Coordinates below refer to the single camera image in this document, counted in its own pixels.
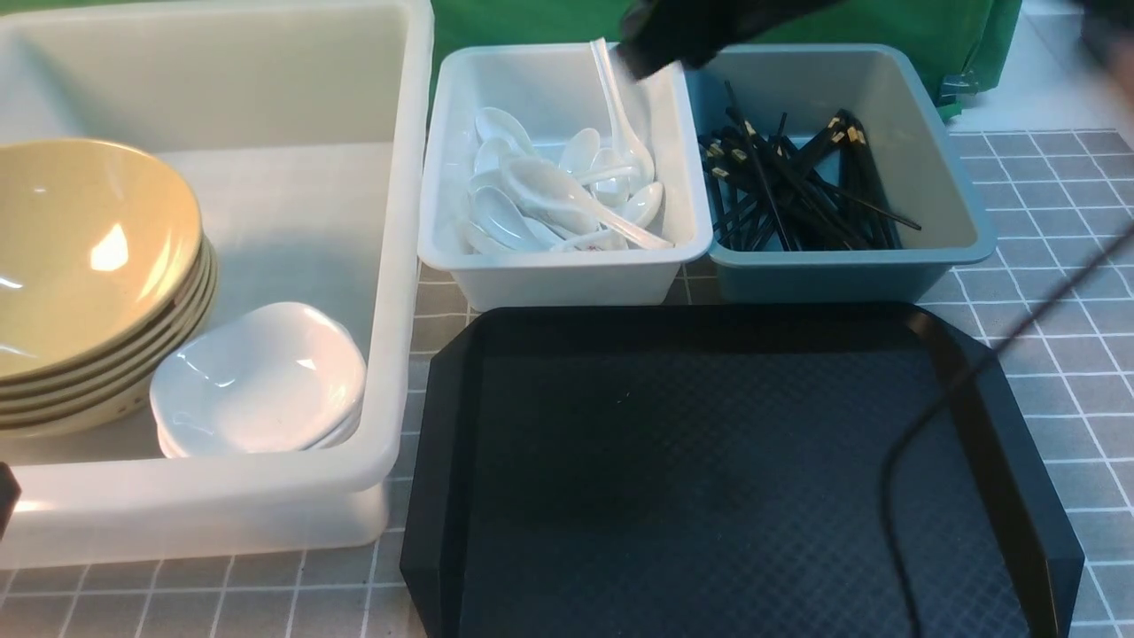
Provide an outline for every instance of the yellow bowl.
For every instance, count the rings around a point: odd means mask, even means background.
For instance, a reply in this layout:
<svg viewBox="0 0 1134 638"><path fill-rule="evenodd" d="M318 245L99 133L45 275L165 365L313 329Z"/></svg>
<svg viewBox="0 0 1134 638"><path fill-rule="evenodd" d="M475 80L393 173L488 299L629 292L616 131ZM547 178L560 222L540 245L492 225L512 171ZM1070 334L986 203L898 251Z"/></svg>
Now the yellow bowl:
<svg viewBox="0 0 1134 638"><path fill-rule="evenodd" d="M170 300L201 245L185 179L95 139L0 146L0 382L90 360Z"/></svg>
<svg viewBox="0 0 1134 638"><path fill-rule="evenodd" d="M195 322L201 307L209 299L209 295L212 292L210 288L210 283L212 282L212 246L205 239L201 243L201 255L195 263L195 270L189 275L193 287L183 288L183 290L178 291L177 296L180 297L180 303L174 305L174 301L170 301L169 311L161 312L150 323L146 331L138 333L135 339L124 343L119 349L109 352L105 360L96 360L86 368L79 369L78 372L93 372L90 375L84 374L83 376L86 378L83 381L61 385L52 384L51 388L44 389L41 392L18 398L7 397L0 391L0 423L12 415L52 409L57 406L66 405L71 400L87 397L128 374L147 355L161 352L162 343L168 341L170 335L177 334L186 323ZM103 361L108 360L113 360L113 364L103 366ZM68 371L62 376L68 377L73 373L75 371Z"/></svg>
<svg viewBox="0 0 1134 638"><path fill-rule="evenodd" d="M174 295L170 303L151 318L142 330L113 350L99 354L93 359L83 359L77 361L74 367L62 368L46 375L22 377L18 382L0 382L0 414L10 411L8 408L17 400L35 399L53 392L84 385L104 373L119 368L122 364L137 356L145 347L153 343L159 337L168 333L174 322L184 316L192 307L187 304L196 305L200 297L203 296L212 254L213 250L209 244L209 239L203 237L201 249L197 252L197 260L193 264L193 270Z"/></svg>
<svg viewBox="0 0 1134 638"><path fill-rule="evenodd" d="M159 343L133 358L122 374L108 385L49 409L23 415L0 415L0 439L58 436L94 428L126 417L142 408L150 380L158 366L189 340L200 335L217 303L220 263L213 254L204 298L188 312Z"/></svg>

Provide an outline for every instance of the gloved hand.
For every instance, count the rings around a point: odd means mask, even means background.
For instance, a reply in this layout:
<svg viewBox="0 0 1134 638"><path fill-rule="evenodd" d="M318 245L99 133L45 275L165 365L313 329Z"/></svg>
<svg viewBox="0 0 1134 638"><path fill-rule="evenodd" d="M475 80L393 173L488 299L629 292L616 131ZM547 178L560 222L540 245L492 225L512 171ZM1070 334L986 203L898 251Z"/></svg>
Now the gloved hand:
<svg viewBox="0 0 1134 638"><path fill-rule="evenodd" d="M841 1L636 0L623 17L616 52L634 79L675 61L700 68L729 44Z"/></svg>

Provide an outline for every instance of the blue plastic container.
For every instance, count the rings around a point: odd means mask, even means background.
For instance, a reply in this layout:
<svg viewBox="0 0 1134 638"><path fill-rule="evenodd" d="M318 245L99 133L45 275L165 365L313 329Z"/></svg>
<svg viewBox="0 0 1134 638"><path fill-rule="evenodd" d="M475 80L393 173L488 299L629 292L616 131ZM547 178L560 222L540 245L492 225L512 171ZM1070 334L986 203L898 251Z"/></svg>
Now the blue plastic container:
<svg viewBox="0 0 1134 638"><path fill-rule="evenodd" d="M872 44L738 45L687 76L697 134L726 119L730 80L761 133L788 113L787 133L810 138L840 108L865 127L903 249L737 252L714 241L721 296L737 303L917 300L949 267L996 249L996 231L947 139L913 65Z"/></svg>

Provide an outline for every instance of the black cable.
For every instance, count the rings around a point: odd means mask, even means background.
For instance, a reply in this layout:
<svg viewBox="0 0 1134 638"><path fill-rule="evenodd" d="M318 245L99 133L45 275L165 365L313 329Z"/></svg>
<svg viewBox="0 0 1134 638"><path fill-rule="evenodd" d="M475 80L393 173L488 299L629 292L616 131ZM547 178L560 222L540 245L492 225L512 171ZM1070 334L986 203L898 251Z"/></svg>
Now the black cable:
<svg viewBox="0 0 1134 638"><path fill-rule="evenodd" d="M898 462L902 460L902 454L909 449L909 444L913 443L917 435L924 432L929 423L940 412L949 401L953 395L960 389L971 384L978 375L983 373L989 366L996 363L1001 355L1010 347L1019 335L1024 334L1029 329L1035 325L1046 314L1048 314L1051 308L1059 303L1059 299L1067 296L1076 286L1082 283L1088 277L1094 272L1103 262L1114 256L1118 250L1134 238L1134 222L1126 226L1123 232L1110 241L1102 250L1095 254L1091 261L1086 262L1073 277L1067 279L1067 281L1060 283L1055 291L1050 292L1047 299L1035 308L1034 312L1022 318L1022 321L1016 324L1016 326L1008 333L1008 338L998 343L988 354L984 355L976 364L972 365L964 373L957 375L953 382L946 386L945 392L938 397L937 401L929 405L919 416L915 418L909 426L902 433L902 436L890 446L889 451L886 453L886 458L882 461L882 473L879 480L879 496L881 502L881 517L882 517L882 530L886 534L886 545L890 553L890 560L894 563L894 571L897 572L898 582L902 586L902 597L905 599L906 604L906 615L909 620L909 635L913 638L923 638L924 629L922 627L921 614L917 611L917 599L914 596L913 584L909 580L909 570L906 568L905 560L902 558L902 547L898 545L898 533L894 516L894 477L897 471Z"/></svg>

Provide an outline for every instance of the white plastic container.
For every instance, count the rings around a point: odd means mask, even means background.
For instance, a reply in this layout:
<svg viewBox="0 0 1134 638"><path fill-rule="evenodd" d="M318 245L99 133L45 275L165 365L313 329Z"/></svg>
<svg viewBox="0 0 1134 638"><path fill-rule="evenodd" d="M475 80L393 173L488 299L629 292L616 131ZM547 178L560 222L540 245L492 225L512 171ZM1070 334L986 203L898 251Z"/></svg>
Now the white plastic container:
<svg viewBox="0 0 1134 638"><path fill-rule="evenodd" d="M480 145L477 109L510 112L536 150L553 160L585 127L596 128L603 145L610 145L610 121L586 43L465 49L441 65L422 177L418 255L451 272L476 309L661 303L682 263L709 249L712 224L680 68L670 66L637 85L620 83L619 88L634 130L653 153L657 179L666 187L662 209L649 229L675 247L474 254L456 222L468 215L467 184Z"/></svg>
<svg viewBox="0 0 1134 638"><path fill-rule="evenodd" d="M214 0L0 18L0 143L110 138L181 170L220 255L212 326L301 300L369 374L342 445L161 458L147 410L0 443L23 499L0 569L372 542L387 526L416 290L426 0Z"/></svg>

